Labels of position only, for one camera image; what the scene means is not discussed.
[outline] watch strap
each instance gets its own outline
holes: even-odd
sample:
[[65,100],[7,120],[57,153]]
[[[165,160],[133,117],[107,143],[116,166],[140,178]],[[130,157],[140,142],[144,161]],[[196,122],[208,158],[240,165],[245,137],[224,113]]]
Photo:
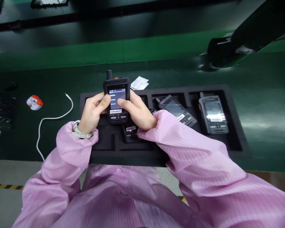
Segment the watch strap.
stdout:
[[74,131],[71,132],[71,135],[72,135],[72,136],[75,136],[75,137],[78,137],[78,138],[83,138],[83,139],[85,139],[85,138],[91,138],[92,135],[93,135],[92,132],[89,133],[89,134],[85,134],[85,133],[82,133],[82,132],[78,129],[78,123],[79,123],[79,122],[80,122],[80,121],[76,121],[76,122],[75,122],[75,124],[74,124]]

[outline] worker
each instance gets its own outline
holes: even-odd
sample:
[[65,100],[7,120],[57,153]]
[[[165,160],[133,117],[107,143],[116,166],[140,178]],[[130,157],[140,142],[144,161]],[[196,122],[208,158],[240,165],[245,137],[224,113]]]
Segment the worker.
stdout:
[[[283,191],[245,173],[222,142],[197,133],[165,110],[152,115],[133,91],[130,101],[117,102],[131,114],[138,136],[169,155],[167,168],[189,206],[161,184],[156,168],[89,166],[99,116],[110,100],[104,93],[87,99],[79,124],[69,122],[59,130],[57,147],[24,186],[23,208],[13,227],[285,228]],[[77,125],[91,137],[72,134]],[[80,190],[79,176],[86,168]]]

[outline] touchscreen display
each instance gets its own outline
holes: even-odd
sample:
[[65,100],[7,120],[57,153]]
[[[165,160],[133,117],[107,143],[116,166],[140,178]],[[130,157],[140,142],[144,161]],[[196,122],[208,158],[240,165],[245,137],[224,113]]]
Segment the touchscreen display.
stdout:
[[185,115],[183,115],[184,113],[187,114],[187,110],[174,98],[170,98],[167,102],[162,104],[162,106],[165,110],[177,117],[178,120],[185,117]]
[[113,112],[110,111],[110,113],[121,113],[122,107],[117,104],[117,100],[119,98],[126,99],[126,89],[109,90],[109,95],[111,96],[111,111],[115,110]]
[[223,122],[225,114],[218,99],[204,100],[207,119],[211,122]]

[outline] barcode sticker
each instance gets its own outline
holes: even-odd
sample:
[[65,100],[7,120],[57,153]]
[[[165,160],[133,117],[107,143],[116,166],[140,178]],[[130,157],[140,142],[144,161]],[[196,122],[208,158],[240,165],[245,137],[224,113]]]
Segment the barcode sticker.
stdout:
[[217,119],[210,119],[210,121],[211,122],[223,122],[223,120],[219,119],[219,118],[217,118]]
[[122,110],[121,109],[110,110],[110,114],[112,113],[122,113]]
[[184,117],[185,117],[185,115],[181,114],[177,119],[178,119],[178,121],[181,121]]
[[135,129],[136,129],[135,126],[133,126],[133,127],[128,127],[128,128],[126,128],[126,131],[131,131],[131,130],[135,130]]

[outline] striped pink sleeve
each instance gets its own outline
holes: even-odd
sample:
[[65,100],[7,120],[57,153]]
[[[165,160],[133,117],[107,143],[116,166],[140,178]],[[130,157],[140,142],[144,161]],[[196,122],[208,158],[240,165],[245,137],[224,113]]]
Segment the striped pink sleeve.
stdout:
[[213,227],[285,227],[285,193],[245,173],[226,146],[180,123],[167,111],[157,127],[139,137],[156,142],[170,157],[169,171],[180,181],[190,207]]
[[80,192],[78,178],[88,167],[98,131],[95,129],[90,139],[80,139],[70,134],[73,126],[74,122],[69,122],[59,130],[57,147],[25,184],[22,211],[13,227],[50,227]]

